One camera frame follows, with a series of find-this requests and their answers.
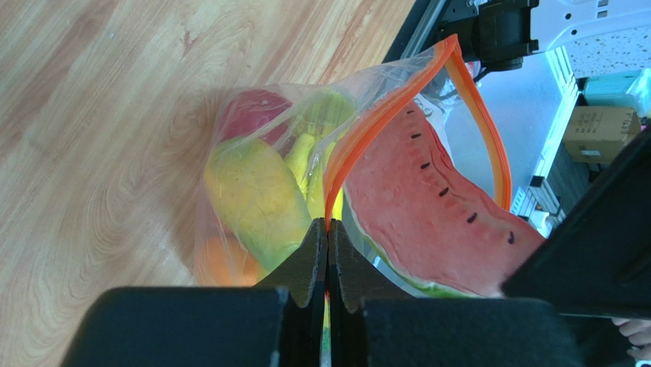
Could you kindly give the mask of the cardboard box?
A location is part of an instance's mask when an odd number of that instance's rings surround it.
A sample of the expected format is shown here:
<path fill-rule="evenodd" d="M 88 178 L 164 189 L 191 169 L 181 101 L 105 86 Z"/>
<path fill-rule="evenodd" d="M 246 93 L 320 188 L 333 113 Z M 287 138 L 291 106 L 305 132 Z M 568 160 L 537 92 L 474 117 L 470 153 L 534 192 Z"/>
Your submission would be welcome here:
<path fill-rule="evenodd" d="M 577 106 L 563 144 L 575 162 L 609 164 L 640 132 L 640 118 L 633 108 Z"/>

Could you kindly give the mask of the orange persimmon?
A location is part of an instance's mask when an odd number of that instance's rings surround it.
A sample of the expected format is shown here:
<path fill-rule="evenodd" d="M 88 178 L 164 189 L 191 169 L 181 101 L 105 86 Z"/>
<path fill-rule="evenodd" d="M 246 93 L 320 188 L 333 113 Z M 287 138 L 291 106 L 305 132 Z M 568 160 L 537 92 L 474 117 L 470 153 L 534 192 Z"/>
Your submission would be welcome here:
<path fill-rule="evenodd" d="M 232 234 L 210 237 L 195 248 L 194 272 L 199 285 L 253 286 L 259 270 L 257 260 Z"/>

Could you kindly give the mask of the person hand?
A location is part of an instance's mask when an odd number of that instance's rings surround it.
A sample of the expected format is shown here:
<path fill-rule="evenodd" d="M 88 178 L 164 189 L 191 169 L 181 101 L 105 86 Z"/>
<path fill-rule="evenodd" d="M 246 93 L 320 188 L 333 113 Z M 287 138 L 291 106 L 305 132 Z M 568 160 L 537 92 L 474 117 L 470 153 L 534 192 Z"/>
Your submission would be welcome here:
<path fill-rule="evenodd" d="M 633 346 L 627 354 L 637 360 L 650 360 L 650 320 L 612 318 L 613 324 L 619 328 Z"/>

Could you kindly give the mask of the red pomegranate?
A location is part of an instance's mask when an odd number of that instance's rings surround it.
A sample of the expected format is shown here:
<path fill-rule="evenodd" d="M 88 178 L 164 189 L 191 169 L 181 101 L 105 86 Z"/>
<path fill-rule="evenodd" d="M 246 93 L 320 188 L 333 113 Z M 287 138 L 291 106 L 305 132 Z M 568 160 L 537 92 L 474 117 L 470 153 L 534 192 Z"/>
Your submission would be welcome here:
<path fill-rule="evenodd" d="M 238 94 L 225 107 L 220 118 L 219 142 L 258 131 L 292 105 L 290 100 L 265 89 L 251 89 Z"/>

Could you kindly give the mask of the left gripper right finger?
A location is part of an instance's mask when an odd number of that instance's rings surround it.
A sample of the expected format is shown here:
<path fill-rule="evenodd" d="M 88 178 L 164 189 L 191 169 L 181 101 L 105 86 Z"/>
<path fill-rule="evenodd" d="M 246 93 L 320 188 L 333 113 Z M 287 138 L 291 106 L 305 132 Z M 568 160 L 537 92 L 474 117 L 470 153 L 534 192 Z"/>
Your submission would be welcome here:
<path fill-rule="evenodd" d="M 382 275 L 332 221 L 334 366 L 581 366 L 555 309 L 534 299 L 417 298 Z"/>

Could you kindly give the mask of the watermelon slice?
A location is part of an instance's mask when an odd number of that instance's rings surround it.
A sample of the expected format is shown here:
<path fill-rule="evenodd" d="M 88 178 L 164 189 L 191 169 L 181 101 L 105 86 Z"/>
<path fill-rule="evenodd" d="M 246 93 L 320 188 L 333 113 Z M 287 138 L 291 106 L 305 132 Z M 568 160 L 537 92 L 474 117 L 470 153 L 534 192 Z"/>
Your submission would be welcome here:
<path fill-rule="evenodd" d="M 432 297 L 500 297 L 544 238 L 454 167 L 408 103 L 345 179 L 351 214 L 379 256 Z"/>

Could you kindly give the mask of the clear orange zip top bag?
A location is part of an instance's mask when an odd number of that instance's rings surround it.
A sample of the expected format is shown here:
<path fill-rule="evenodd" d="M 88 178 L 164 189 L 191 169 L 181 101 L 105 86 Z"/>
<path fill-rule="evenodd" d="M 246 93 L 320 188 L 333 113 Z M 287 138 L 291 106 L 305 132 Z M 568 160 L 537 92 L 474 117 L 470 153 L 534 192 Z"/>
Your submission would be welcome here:
<path fill-rule="evenodd" d="M 238 94 L 251 89 L 265 89 L 293 103 L 289 109 L 263 128 L 248 136 L 237 137 L 259 138 L 267 142 L 285 162 L 284 158 L 296 141 L 293 135 L 296 129 L 293 118 L 316 100 L 319 92 L 326 89 L 335 90 L 355 101 L 356 113 L 318 144 L 319 148 L 325 148 L 329 142 L 335 142 L 322 176 L 325 212 L 320 218 L 341 219 L 344 209 L 348 209 L 351 214 L 345 194 L 346 177 L 369 144 L 408 103 L 416 103 L 423 111 L 452 159 L 444 134 L 436 130 L 433 117 L 419 104 L 420 94 L 436 77 L 442 77 L 444 83 L 452 85 L 452 99 L 441 101 L 437 105 L 435 117 L 446 119 L 453 109 L 460 109 L 470 114 L 471 123 L 478 127 L 484 140 L 490 162 L 490 175 L 494 181 L 493 193 L 485 193 L 498 206 L 511 213 L 512 179 L 507 153 L 497 126 L 481 98 L 470 70 L 463 61 L 457 35 L 445 38 L 415 57 L 370 67 L 329 85 L 274 84 L 234 91 L 226 99 L 215 121 L 207 160 L 212 149 L 223 142 L 219 142 L 220 118 L 225 107 Z M 218 218 L 212 208 L 203 180 L 205 168 L 206 165 L 199 184 L 195 248 L 210 237 L 232 234 L 238 239 L 240 246 L 247 250 L 239 237 Z M 375 250 L 359 230 L 352 214 L 351 218 L 352 222 L 348 225 L 348 230 L 358 230 L 363 240 Z"/>

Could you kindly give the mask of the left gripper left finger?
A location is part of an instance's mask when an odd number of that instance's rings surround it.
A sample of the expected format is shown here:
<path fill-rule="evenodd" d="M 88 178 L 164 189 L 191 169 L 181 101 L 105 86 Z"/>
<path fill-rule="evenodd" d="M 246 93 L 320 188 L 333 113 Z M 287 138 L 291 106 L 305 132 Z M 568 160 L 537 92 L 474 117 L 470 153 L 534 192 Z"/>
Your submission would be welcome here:
<path fill-rule="evenodd" d="M 64 366 L 318 366 L 326 226 L 252 287 L 117 287 L 86 312 Z"/>

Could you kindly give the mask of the yellow banana bunch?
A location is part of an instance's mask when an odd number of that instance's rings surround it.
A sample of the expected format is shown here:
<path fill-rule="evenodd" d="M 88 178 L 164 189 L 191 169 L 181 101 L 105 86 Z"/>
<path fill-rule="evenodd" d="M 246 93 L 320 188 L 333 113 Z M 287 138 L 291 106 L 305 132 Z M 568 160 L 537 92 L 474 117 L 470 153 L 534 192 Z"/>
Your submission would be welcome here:
<path fill-rule="evenodd" d="M 322 176 L 335 147 L 334 141 L 325 148 L 319 148 L 318 144 L 355 113 L 356 105 L 352 98 L 326 89 L 293 118 L 296 141 L 284 160 L 313 219 L 322 217 L 325 212 Z"/>

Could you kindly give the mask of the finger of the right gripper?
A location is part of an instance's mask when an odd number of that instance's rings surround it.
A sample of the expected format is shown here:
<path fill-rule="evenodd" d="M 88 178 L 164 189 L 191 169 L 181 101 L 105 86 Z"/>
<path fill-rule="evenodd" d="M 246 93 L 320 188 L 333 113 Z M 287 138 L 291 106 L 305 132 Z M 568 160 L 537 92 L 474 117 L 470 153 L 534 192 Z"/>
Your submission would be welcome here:
<path fill-rule="evenodd" d="M 650 318 L 650 131 L 602 172 L 561 225 L 502 285 L 564 315 Z"/>

